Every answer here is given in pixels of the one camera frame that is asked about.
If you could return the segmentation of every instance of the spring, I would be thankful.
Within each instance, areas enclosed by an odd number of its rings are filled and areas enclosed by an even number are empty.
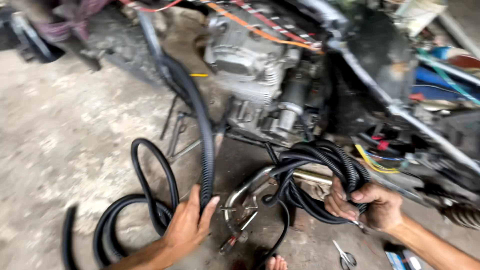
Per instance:
[[[480,230],[480,209],[454,204],[442,211],[443,215],[456,225]]]

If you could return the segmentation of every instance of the concrete floor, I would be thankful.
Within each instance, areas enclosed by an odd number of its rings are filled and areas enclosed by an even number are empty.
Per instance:
[[[195,32],[198,27],[178,24],[171,31]],[[170,35],[166,48],[192,72],[208,72],[191,53],[192,44],[192,35]],[[60,234],[65,210],[72,204],[79,205],[74,256],[80,269],[97,269],[92,233],[98,218],[117,198],[141,192],[131,166],[130,143],[145,137],[167,150],[169,133],[164,141],[158,137],[173,95],[165,88],[152,89],[137,82],[106,62],[102,62],[100,72],[92,73],[68,55],[38,65],[24,64],[13,51],[4,51],[0,52],[0,63],[0,269],[63,269]],[[218,119],[225,94],[216,88],[212,77],[197,82],[210,103],[212,116]],[[188,124],[180,148],[198,138],[196,123]],[[200,174],[199,154],[195,149],[172,166],[182,198]],[[150,154],[141,152],[141,156],[152,190],[168,201],[160,166]],[[226,139],[218,158],[215,193],[223,202],[235,186],[267,163],[262,149]],[[480,258],[480,232],[446,224],[435,210],[413,202],[405,202],[404,210]],[[249,226],[248,242],[222,257],[217,250],[229,232],[220,214],[215,214],[212,233],[200,250],[172,268],[229,270],[235,260],[250,267],[254,250],[271,247],[282,228],[279,209],[261,208]],[[122,243],[131,251],[158,238],[145,205],[124,210],[118,230]],[[351,225],[310,220],[306,232],[290,231],[278,252],[289,262],[289,269],[340,269],[331,241],[335,239],[356,257],[356,269],[387,270],[390,266],[382,253],[383,239],[387,238],[380,233],[364,235]]]

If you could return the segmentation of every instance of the scissors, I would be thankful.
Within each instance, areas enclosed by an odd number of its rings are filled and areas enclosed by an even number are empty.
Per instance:
[[[333,240],[333,243],[335,244],[335,247],[338,249],[338,252],[340,252],[340,266],[342,267],[342,270],[350,270],[350,267],[355,267],[357,266],[357,260],[355,257],[353,257],[352,254],[348,252],[343,252],[343,250],[340,248],[340,246]]]

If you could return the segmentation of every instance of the green wire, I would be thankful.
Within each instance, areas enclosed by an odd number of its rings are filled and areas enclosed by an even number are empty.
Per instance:
[[[470,99],[473,103],[480,105],[480,100],[474,98],[471,94],[469,94],[467,91],[463,90],[458,84],[456,84],[448,75],[443,71],[442,69],[438,68],[433,61],[430,60],[430,55],[422,48],[417,48],[419,53],[423,56],[425,56],[428,61],[430,62],[430,65],[433,67],[433,69],[444,79],[453,89],[458,91],[461,95],[464,97]]]

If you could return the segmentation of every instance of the bare foot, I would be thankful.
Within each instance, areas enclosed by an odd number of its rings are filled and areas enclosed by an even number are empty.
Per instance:
[[[287,262],[280,255],[277,255],[268,259],[265,268],[265,270],[287,270]]]

